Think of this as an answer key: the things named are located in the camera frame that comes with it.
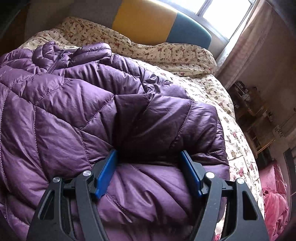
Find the purple puffer jacket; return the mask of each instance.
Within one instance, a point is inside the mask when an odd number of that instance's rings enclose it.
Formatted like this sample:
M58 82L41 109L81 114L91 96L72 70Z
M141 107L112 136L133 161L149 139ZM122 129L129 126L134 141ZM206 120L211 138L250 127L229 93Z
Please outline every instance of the purple puffer jacket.
M123 163L97 204L110 240L189 235L200 204L176 167L180 151L229 179L215 107L105 43L64 51L48 42L2 56L0 143L0 210L21 240L51 179L92 169L112 148Z

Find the wooden floor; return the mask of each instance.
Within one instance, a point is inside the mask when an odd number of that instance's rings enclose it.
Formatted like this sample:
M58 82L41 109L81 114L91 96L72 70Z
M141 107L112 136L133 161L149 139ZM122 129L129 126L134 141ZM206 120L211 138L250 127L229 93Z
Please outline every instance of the wooden floor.
M24 34L28 9L29 5L19 12L5 32L3 38L0 39L0 56L18 48L26 41L26 39L24 39Z

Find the pink fabric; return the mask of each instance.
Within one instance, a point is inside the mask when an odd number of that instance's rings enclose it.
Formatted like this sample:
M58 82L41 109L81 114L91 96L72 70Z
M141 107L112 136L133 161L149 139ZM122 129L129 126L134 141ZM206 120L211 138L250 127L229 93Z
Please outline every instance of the pink fabric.
M287 184L281 169L272 164L259 172L265 208L265 224L270 241L274 241L288 224Z

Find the window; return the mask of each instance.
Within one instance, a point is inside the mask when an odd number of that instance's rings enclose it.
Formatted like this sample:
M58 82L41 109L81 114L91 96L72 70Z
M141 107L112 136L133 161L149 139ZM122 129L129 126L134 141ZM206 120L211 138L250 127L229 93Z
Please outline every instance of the window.
M229 40L255 0L160 0Z

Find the floral bed sheet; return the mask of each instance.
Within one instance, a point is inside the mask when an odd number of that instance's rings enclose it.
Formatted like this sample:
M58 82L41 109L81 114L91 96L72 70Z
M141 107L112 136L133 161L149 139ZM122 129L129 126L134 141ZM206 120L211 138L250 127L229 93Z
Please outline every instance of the floral bed sheet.
M254 156L235 122L230 96L214 77L216 62L208 50L189 44L141 45L112 29L76 17L68 17L56 28L37 33L20 48L35 49L52 40L65 49L96 42L108 43L113 53L130 57L156 75L181 85L194 100L215 106L224 130L230 180L238 177L245 179L264 216L261 183ZM216 226L215 240L220 238L223 224L224 218Z

